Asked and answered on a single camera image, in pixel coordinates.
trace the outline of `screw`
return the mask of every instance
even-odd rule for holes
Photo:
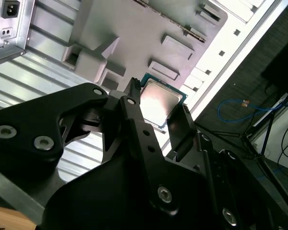
[[[158,188],[158,196],[159,198],[164,202],[164,203],[171,203],[172,202],[172,194],[171,192],[165,188],[165,187],[162,187],[160,186]]]
[[[202,138],[203,138],[205,141],[209,141],[209,138],[208,138],[205,134],[202,134]]]
[[[17,131],[12,126],[0,126],[0,138],[2,139],[10,139],[15,137]]]
[[[94,91],[94,93],[96,93],[98,95],[102,95],[102,91],[99,89],[94,89],[93,91]]]
[[[128,101],[130,104],[135,104],[135,101],[132,100],[132,99],[130,99],[130,98],[128,98],[127,101]]]
[[[237,221],[235,216],[227,209],[223,208],[222,214],[225,218],[225,220],[233,227],[237,225]]]
[[[34,146],[38,150],[48,151],[54,146],[54,141],[47,136],[39,136],[34,140]]]

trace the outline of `metal sheet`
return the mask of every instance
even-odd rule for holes
[[[66,17],[69,20],[74,21],[77,16],[77,10],[70,7],[66,7],[64,3],[54,0],[38,0],[39,5],[47,7],[49,10],[54,10],[59,13],[59,16]]]
[[[65,42],[69,41],[72,33],[72,25],[40,7],[35,7],[31,24]]]
[[[65,52],[65,45],[47,37],[41,32],[35,30],[30,31],[30,40],[28,42],[30,48],[46,54],[58,61],[61,61]]]

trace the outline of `metal frame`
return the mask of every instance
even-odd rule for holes
[[[26,53],[24,49],[28,39],[29,27],[35,0],[22,0],[20,2],[18,17],[12,19],[12,24],[10,21],[7,21],[11,19],[4,19],[1,17],[1,11],[4,2],[5,0],[0,1],[0,36],[1,29],[4,29],[2,28],[2,25],[16,27],[17,31],[13,31],[13,35],[11,37],[5,38],[5,41],[4,38],[0,38],[0,64],[22,56]]]

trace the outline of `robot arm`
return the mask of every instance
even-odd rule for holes
[[[41,230],[288,230],[288,215],[236,154],[214,151],[186,106],[168,119],[164,158],[140,90],[137,79],[109,95],[86,83],[0,110],[0,197]],[[63,148],[91,131],[103,133],[102,164],[64,184]]]

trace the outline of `gray plastic part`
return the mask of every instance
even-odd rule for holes
[[[220,9],[219,23],[211,26],[210,22],[195,14],[202,10],[201,4],[201,0],[150,0],[149,6],[156,12],[134,0],[83,0],[69,42],[95,50],[105,41],[119,37],[115,51],[107,59],[126,68],[123,78],[116,75],[118,90],[124,90],[132,77],[141,80],[146,73],[180,88],[227,20],[227,14]],[[201,42],[187,38],[184,36],[185,31],[172,21],[190,25],[206,35],[207,40]],[[194,50],[189,61],[161,44],[166,35]],[[168,67],[176,75],[170,74],[169,77],[155,74],[148,69],[150,60]]]
[[[105,78],[102,82],[102,86],[106,87],[109,90],[116,90],[119,84],[109,78]]]
[[[175,51],[177,55],[182,56],[187,60],[189,60],[194,53],[193,49],[187,47],[186,45],[177,41],[176,39],[172,38],[169,35],[165,36],[165,38],[162,41],[162,45],[168,49]]]
[[[156,61],[152,61],[148,68],[152,72],[158,74],[159,76],[164,77],[165,79],[171,78],[171,79],[175,80],[179,76],[178,73],[172,71],[168,67],[165,67],[164,65],[162,65]]]
[[[97,83],[106,67],[107,60],[96,52],[83,49],[77,59],[75,73],[93,83]]]
[[[218,19],[220,19],[220,17],[221,17],[220,13],[218,11],[216,11],[215,9],[213,9],[211,6],[209,6],[207,4],[202,5],[202,9],[207,11],[208,13],[214,15]]]
[[[195,30],[194,28],[190,28],[190,31],[193,32],[196,35],[199,35],[200,37],[202,37],[203,39],[207,40],[207,36],[202,34],[201,32]],[[191,36],[190,34],[184,34],[187,38],[192,39],[192,40],[196,40],[196,38],[194,38],[193,36]]]
[[[205,18],[207,21],[211,22],[213,25],[217,25],[218,21],[216,19],[214,19],[213,17],[211,17],[208,13],[206,13],[205,11],[201,11],[199,13],[199,15],[203,18]]]

